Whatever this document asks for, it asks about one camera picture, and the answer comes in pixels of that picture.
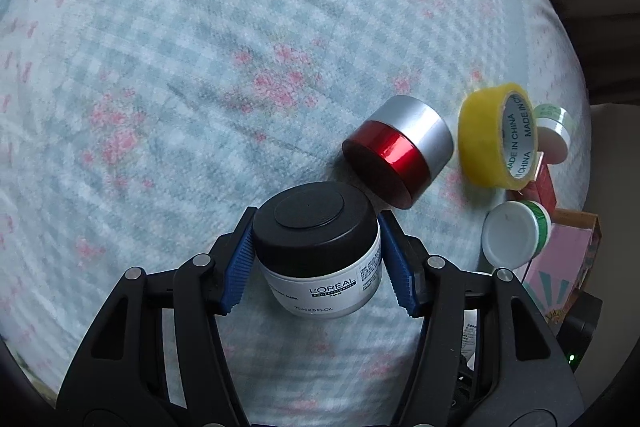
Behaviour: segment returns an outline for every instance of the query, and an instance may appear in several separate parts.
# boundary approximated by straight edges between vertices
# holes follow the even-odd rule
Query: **tape roll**
[[[552,103],[539,105],[533,114],[538,128],[538,150],[545,153],[545,162],[562,163],[569,156],[574,121],[565,109]]]
[[[541,103],[533,110],[533,116],[536,118],[549,118],[557,121],[564,127],[570,135],[574,134],[575,123],[566,109],[552,103]]]
[[[527,93],[514,83],[466,97],[458,120],[460,165],[482,187],[521,190],[535,172],[538,130]]]

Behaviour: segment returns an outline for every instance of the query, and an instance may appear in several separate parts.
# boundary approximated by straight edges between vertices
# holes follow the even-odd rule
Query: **checkered fabric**
[[[127,267],[175,268],[287,187],[359,185],[340,144],[394,94],[455,135],[468,93],[517,82],[577,120],[559,206],[588,187],[584,81],[547,0],[0,0],[0,79],[0,333],[54,390]],[[454,155],[396,216],[475,269],[502,200]],[[364,308],[316,322],[254,273],[220,328],[252,422],[350,426],[390,420],[420,323],[386,274]]]

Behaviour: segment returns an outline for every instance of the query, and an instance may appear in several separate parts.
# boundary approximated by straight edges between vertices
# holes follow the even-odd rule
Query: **cardboard box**
[[[556,208],[549,243],[516,275],[550,325],[559,325],[593,266],[602,239],[596,214]]]

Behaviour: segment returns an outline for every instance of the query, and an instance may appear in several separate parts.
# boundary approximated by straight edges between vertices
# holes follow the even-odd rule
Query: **white cap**
[[[482,226],[482,251],[494,267],[515,270],[540,253],[540,246],[546,245],[551,219],[544,207],[536,204],[536,208],[536,213],[548,224],[542,241],[536,214],[520,201],[499,204],[486,216]]]

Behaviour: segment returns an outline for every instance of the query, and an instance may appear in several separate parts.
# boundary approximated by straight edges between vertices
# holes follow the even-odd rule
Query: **yellow tape roll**
[[[503,84],[466,97],[458,120],[460,165],[472,183],[521,190],[532,179],[538,130],[527,93]]]

